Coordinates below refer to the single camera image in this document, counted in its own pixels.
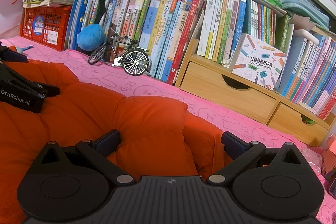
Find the orange puffer jacket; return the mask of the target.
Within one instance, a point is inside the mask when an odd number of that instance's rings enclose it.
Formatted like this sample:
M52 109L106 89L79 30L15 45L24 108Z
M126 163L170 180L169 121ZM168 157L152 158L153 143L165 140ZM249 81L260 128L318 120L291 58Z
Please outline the orange puffer jacket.
M48 141L73 146L112 129L121 143L108 160L132 176L208 178L224 166L222 131L191 114L181 101L156 96L126 97L78 80L65 65L31 60L9 67L31 81L55 85L39 114L1 103L1 223L25 216L17 188Z

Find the red plastic crate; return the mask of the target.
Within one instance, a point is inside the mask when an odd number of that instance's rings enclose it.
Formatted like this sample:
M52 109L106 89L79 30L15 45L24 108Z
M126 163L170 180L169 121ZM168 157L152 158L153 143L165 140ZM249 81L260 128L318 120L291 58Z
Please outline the red plastic crate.
M24 8L19 35L63 51L70 12L71 6Z

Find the pink toy house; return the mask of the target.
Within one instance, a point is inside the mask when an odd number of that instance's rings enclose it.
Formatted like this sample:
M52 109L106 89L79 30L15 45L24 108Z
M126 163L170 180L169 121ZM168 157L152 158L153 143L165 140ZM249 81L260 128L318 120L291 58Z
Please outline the pink toy house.
M329 183L327 187L329 195L335 198L336 140L334 134L329 136L329 139L327 140L327 146L327 150L322 153L321 174Z

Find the blue round ball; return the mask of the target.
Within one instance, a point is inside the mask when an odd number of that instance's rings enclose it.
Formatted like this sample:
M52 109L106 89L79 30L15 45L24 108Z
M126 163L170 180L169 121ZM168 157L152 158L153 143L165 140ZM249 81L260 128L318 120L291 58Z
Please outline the blue round ball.
M84 27L77 36L77 45L84 51L93 51L106 40L105 32L99 24Z

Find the pink patterned blanket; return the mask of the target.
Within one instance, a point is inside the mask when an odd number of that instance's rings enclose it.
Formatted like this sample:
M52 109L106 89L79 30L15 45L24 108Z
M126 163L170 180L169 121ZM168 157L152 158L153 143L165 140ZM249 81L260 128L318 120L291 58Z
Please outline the pink patterned blanket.
M220 129L222 133L230 131L247 142L257 140L267 147L280 147L286 141L291 141L300 149L305 147L302 142L291 135L268 128L239 113L150 77L128 76L121 69L105 64L97 67L91 66L87 63L86 57L80 52L68 50L59 52L20 36L4 39L2 43L10 48L15 48L16 46L23 48L33 45L33 48L25 51L29 61L63 64L75 74L79 81L107 88L126 97L156 96L181 101L187 105L187 110L191 114L210 122Z

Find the miniature black bicycle model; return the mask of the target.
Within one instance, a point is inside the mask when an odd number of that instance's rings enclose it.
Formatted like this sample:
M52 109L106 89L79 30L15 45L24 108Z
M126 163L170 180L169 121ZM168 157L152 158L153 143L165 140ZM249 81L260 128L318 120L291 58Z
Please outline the miniature black bicycle model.
M117 55L113 47L114 43L127 46L127 49L123 51L121 56ZM147 54L149 50L138 47L137 44L137 40L132 40L127 36L120 36L116 31L112 30L110 39L91 53L88 63L90 65L95 65L97 62L101 61L107 52L108 45L110 45L111 50L114 53L113 67L123 68L124 71L131 76L140 76L144 73L149 73L151 69L151 61Z

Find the row of upright books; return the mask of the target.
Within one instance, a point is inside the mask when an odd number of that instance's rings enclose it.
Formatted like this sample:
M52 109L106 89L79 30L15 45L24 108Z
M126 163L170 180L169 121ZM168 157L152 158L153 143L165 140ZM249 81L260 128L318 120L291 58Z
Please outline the row of upright books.
M102 26L148 49L149 74L175 84L190 40L197 54L229 69L242 34L287 54L273 89L282 97L326 119L335 106L335 40L311 32L309 17L265 0L75 0L67 31L71 50L80 31Z

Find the wooden drawer organizer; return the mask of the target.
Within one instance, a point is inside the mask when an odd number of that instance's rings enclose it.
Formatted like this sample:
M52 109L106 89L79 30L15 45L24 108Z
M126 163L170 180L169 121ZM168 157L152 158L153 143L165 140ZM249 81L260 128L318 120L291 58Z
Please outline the wooden drawer organizer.
M273 91L236 76L196 54L198 39L187 46L175 85L311 146L320 145L335 128L335 114L320 119Z

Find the white pencil pattern box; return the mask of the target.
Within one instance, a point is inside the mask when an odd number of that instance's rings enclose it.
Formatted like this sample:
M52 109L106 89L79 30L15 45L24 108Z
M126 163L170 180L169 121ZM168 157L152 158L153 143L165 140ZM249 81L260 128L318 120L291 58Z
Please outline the white pencil pattern box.
M286 62L287 54L242 34L230 61L229 71L268 90L273 90Z

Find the stack of teal folded cloth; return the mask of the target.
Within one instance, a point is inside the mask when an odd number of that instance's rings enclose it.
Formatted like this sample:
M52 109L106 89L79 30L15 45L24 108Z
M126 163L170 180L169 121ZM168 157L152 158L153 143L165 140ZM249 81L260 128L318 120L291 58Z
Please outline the stack of teal folded cloth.
M309 0L282 0L282 8L297 15L309 17L312 22L320 27L329 29L329 17Z

